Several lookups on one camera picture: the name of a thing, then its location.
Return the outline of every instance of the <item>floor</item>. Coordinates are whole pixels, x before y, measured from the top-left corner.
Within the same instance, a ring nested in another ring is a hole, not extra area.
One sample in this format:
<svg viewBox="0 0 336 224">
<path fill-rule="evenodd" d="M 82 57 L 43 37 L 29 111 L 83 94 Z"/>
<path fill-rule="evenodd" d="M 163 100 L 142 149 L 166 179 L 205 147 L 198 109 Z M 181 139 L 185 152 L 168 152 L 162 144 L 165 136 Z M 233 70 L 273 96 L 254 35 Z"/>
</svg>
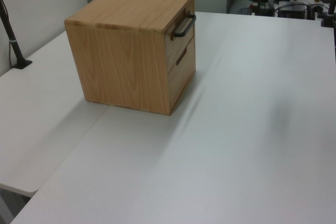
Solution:
<svg viewBox="0 0 336 224">
<path fill-rule="evenodd" d="M 29 200 L 29 197 L 0 189 L 0 224 L 10 224 Z"/>
<path fill-rule="evenodd" d="M 237 14 L 240 8 L 248 8 L 250 4 L 250 0 L 230 0 L 230 13 Z"/>
</svg>

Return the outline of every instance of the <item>wooden drawer unit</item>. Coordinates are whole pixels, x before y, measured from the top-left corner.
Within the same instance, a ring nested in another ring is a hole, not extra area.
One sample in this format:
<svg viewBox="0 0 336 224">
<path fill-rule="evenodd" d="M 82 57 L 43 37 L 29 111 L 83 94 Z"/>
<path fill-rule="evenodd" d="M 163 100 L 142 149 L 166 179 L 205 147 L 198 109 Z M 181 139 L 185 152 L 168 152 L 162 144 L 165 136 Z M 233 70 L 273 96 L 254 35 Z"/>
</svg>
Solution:
<svg viewBox="0 0 336 224">
<path fill-rule="evenodd" d="M 194 0 L 94 0 L 65 20 L 87 101 L 170 115 L 195 72 Z"/>
</svg>

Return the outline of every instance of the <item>black metal handle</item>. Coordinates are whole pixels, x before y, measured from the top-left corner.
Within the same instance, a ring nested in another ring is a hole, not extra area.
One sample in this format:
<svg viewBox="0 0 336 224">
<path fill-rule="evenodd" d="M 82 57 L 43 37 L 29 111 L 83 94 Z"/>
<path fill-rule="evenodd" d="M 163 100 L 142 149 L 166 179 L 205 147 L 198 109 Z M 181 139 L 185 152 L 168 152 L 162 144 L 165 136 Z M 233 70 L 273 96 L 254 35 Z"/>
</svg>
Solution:
<svg viewBox="0 0 336 224">
<path fill-rule="evenodd" d="M 188 26 L 181 33 L 174 32 L 173 37 L 184 37 L 188 33 L 188 31 L 190 30 L 190 28 L 195 24 L 196 15 L 195 14 L 189 14 L 188 17 L 192 18 L 192 20 L 190 21 L 190 23 L 188 24 Z"/>
</svg>

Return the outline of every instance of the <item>wooden box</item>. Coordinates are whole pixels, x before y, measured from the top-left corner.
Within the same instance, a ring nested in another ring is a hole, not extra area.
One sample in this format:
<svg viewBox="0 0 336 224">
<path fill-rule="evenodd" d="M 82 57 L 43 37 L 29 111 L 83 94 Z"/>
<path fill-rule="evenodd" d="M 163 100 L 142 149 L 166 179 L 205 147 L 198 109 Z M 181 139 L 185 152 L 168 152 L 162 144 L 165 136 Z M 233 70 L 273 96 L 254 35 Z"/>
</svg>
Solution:
<svg viewBox="0 0 336 224">
<path fill-rule="evenodd" d="M 170 115 L 195 72 L 194 0 L 94 0 L 65 20 L 87 101 Z"/>
</svg>

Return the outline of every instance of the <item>white table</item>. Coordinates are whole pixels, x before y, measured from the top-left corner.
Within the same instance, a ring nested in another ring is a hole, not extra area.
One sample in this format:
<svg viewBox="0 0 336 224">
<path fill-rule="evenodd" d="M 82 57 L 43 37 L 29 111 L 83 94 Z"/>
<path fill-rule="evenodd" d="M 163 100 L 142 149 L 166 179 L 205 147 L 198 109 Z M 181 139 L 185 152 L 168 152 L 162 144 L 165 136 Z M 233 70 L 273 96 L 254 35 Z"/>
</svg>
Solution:
<svg viewBox="0 0 336 224">
<path fill-rule="evenodd" d="M 13 224 L 335 223 L 333 30 L 197 13 L 196 57 L 171 117 L 109 107 Z"/>
<path fill-rule="evenodd" d="M 31 197 L 108 106 L 86 102 L 66 33 L 0 77 L 0 188 Z"/>
</svg>

